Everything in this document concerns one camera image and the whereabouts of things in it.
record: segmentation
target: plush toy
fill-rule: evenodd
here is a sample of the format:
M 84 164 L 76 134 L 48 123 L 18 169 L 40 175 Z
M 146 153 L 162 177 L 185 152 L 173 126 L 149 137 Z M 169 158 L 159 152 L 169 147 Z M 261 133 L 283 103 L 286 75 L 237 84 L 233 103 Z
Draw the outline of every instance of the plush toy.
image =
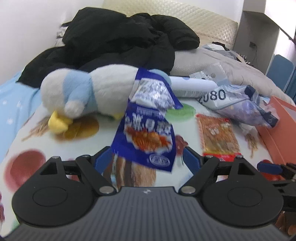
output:
M 48 126 L 63 133 L 73 119 L 99 112 L 119 119 L 123 116 L 138 68 L 113 64 L 87 73 L 73 69 L 58 69 L 48 74 L 40 87 L 43 105 L 52 113 Z M 168 75 L 160 70 L 151 72 Z

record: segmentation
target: black clothing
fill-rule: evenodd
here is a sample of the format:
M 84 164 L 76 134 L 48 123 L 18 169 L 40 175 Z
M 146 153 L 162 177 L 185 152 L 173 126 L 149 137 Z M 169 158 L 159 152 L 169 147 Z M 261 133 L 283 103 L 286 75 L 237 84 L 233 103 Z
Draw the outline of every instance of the black clothing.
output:
M 65 46 L 47 49 L 24 69 L 19 82 L 40 87 L 59 68 L 91 72 L 108 64 L 127 64 L 169 73 L 175 50 L 199 46 L 199 37 L 181 20 L 164 15 L 126 15 L 100 8 L 79 10 L 64 34 Z

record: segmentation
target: metal bolt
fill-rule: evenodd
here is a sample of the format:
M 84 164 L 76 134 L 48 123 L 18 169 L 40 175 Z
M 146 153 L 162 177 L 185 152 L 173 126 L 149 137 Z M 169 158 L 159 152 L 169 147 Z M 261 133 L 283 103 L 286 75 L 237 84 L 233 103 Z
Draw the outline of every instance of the metal bolt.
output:
M 103 186 L 99 189 L 99 191 L 103 194 L 110 194 L 114 192 L 114 188 L 110 186 Z
M 192 186 L 185 186 L 181 188 L 181 192 L 185 194 L 195 193 L 196 189 Z

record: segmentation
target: beige blanket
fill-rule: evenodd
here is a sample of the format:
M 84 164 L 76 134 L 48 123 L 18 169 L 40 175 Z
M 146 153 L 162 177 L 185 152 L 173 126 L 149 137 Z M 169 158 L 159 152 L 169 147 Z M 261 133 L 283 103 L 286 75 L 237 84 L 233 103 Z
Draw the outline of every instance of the beige blanket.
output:
M 295 106 L 293 100 L 259 70 L 201 47 L 191 51 L 176 51 L 175 64 L 170 74 L 187 76 L 217 62 L 221 64 L 232 84 L 251 85 L 263 96 L 274 95 Z

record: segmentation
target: headboard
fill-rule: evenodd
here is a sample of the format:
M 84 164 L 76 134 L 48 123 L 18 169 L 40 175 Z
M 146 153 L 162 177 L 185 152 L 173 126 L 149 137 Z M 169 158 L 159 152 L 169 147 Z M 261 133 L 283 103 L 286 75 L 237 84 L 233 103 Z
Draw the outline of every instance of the headboard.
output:
M 200 46 L 221 42 L 232 49 L 238 23 L 214 12 L 171 0 L 105 0 L 102 8 L 126 14 L 128 17 L 146 12 L 176 17 L 186 23 L 200 38 Z

